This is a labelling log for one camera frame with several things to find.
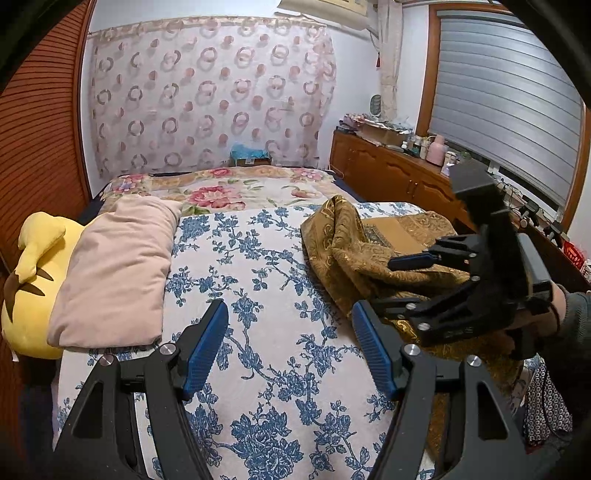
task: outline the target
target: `white wall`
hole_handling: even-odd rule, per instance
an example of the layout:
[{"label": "white wall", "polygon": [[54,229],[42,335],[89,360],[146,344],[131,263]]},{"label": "white wall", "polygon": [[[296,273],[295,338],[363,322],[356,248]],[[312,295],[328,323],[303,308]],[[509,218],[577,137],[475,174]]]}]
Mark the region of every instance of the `white wall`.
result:
[{"label": "white wall", "polygon": [[[127,25],[139,21],[160,18],[188,17],[191,15],[244,15],[272,17],[279,0],[98,0],[90,21],[90,31]],[[329,112],[324,118],[319,135],[320,161],[328,165],[332,132],[343,115],[349,112],[369,111],[370,98],[379,93],[379,72],[375,64],[377,52],[369,33],[346,28],[331,28],[337,63],[337,84]],[[90,58],[85,61],[82,72],[81,116],[82,138],[86,167],[93,196],[105,185],[95,162],[90,137],[88,88],[90,81]]]},{"label": "white wall", "polygon": [[591,166],[587,168],[579,207],[574,214],[568,236],[572,243],[587,252],[587,258],[591,258]]},{"label": "white wall", "polygon": [[418,111],[423,97],[423,83],[427,64],[429,38],[429,7],[405,7],[402,9],[402,51],[398,69],[396,93],[398,120],[406,120],[416,127]]}]

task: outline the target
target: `gold paisley fabric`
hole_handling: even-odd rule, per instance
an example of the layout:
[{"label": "gold paisley fabric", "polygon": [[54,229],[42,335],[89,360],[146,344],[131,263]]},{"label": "gold paisley fabric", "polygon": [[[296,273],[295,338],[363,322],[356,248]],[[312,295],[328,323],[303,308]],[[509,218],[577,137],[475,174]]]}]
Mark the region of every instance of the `gold paisley fabric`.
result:
[{"label": "gold paisley fabric", "polygon": [[[350,318],[358,300],[386,296],[429,298],[458,286],[468,274],[435,265],[415,271],[390,271],[388,260],[430,247],[440,236],[454,235],[452,224],[435,212],[402,217],[361,221],[355,207],[342,196],[334,196],[324,203],[301,226],[301,236],[310,266],[337,307]],[[390,223],[390,235],[385,233],[385,222]],[[392,231],[401,230],[392,237]],[[408,251],[414,242],[415,251]],[[407,342],[418,343],[412,328],[405,320],[392,322]],[[481,357],[507,397],[517,378],[520,362],[501,355],[489,336],[460,340],[448,345],[426,348],[441,358],[463,360],[469,354]],[[439,449],[443,431],[445,397],[437,395],[429,429],[428,444],[432,451]]]}]

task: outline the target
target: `red basket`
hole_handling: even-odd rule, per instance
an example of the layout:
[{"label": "red basket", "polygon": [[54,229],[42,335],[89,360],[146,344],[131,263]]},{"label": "red basket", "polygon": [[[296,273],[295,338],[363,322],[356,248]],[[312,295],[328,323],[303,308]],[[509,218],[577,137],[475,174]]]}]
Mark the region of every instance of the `red basket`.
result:
[{"label": "red basket", "polygon": [[562,250],[575,267],[579,270],[583,268],[585,265],[585,257],[577,247],[570,242],[564,242]]}]

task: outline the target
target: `yellow plush toy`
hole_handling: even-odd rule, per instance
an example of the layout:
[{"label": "yellow plush toy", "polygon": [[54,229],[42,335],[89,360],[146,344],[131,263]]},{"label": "yellow plush toy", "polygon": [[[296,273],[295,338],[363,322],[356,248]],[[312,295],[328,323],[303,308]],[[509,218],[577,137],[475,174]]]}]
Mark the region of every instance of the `yellow plush toy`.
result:
[{"label": "yellow plush toy", "polygon": [[4,284],[1,314],[2,336],[16,353],[61,358],[60,348],[47,345],[49,317],[84,228],[45,212],[29,215],[22,224],[18,247],[23,252]]}]

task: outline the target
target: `sleeve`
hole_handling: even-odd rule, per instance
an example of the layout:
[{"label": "sleeve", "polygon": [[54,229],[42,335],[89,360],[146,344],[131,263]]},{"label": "sleeve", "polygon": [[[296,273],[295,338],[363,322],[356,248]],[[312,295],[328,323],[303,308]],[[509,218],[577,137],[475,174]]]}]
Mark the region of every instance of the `sleeve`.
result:
[{"label": "sleeve", "polygon": [[560,288],[566,297],[566,315],[558,333],[545,338],[539,352],[576,428],[591,407],[591,294]]}]

